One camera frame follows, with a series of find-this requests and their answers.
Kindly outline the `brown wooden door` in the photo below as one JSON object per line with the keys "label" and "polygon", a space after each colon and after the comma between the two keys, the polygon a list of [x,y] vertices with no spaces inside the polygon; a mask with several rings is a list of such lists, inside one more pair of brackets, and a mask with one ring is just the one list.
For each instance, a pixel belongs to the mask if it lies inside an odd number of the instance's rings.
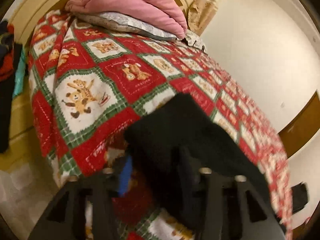
{"label": "brown wooden door", "polygon": [[320,102],[317,91],[297,116],[279,133],[287,157],[300,150],[319,130]]}

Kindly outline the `red checkered christmas bedspread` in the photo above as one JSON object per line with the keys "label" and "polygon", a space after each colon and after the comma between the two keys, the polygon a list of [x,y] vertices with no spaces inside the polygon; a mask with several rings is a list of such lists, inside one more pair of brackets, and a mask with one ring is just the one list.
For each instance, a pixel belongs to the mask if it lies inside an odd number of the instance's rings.
{"label": "red checkered christmas bedspread", "polygon": [[189,93],[264,174],[271,205],[292,238],[281,140],[255,101],[201,50],[109,31],[52,10],[33,31],[29,87],[41,152],[59,186],[112,165],[124,154],[127,126],[175,94]]}

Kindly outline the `black pants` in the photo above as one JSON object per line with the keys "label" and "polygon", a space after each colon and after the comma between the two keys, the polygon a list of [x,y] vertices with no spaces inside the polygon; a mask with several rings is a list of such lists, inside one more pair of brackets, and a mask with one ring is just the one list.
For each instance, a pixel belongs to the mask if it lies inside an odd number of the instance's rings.
{"label": "black pants", "polygon": [[157,206],[190,230],[202,228],[207,205],[200,168],[246,176],[270,205],[259,169],[189,94],[179,93],[124,133],[133,166],[145,178]]}

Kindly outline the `cream wooden headboard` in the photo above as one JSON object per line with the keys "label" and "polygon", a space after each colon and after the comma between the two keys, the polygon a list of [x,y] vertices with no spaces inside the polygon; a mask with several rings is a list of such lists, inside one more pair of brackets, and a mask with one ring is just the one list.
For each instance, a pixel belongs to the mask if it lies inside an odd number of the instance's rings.
{"label": "cream wooden headboard", "polygon": [[[14,0],[4,15],[14,26],[15,42],[28,44],[37,22],[51,10],[63,9],[68,0]],[[185,15],[195,0],[175,0]]]}

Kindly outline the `black bag by wall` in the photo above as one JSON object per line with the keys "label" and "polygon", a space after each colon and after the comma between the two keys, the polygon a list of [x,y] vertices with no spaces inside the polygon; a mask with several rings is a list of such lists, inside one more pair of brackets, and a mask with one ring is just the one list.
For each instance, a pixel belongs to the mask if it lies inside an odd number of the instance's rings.
{"label": "black bag by wall", "polygon": [[299,184],[291,187],[292,191],[292,213],[298,213],[309,202],[308,188],[306,183],[300,182]]}

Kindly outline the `pile of clothes beside bed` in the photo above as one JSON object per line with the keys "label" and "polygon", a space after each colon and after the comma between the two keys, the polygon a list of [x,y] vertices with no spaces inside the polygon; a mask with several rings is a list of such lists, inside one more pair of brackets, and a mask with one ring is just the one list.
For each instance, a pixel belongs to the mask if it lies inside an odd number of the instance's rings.
{"label": "pile of clothes beside bed", "polygon": [[1,153],[9,147],[12,98],[22,53],[23,45],[14,39],[14,26],[1,21]]}

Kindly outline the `grey patterned pillow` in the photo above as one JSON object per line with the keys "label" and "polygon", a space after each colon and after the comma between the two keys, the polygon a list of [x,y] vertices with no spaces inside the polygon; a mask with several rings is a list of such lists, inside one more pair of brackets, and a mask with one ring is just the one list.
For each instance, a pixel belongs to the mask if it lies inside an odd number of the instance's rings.
{"label": "grey patterned pillow", "polygon": [[87,23],[114,31],[135,33],[140,36],[146,36],[160,41],[182,40],[175,34],[119,12],[102,12],[93,15],[75,12],[74,15]]}

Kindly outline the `pink folded quilt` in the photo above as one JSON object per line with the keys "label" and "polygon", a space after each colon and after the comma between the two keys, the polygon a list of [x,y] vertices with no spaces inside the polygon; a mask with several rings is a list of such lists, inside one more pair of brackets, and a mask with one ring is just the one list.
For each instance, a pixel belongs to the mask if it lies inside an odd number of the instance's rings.
{"label": "pink folded quilt", "polygon": [[159,29],[185,37],[188,29],[182,10],[174,0],[68,0],[65,10],[82,14],[119,12]]}

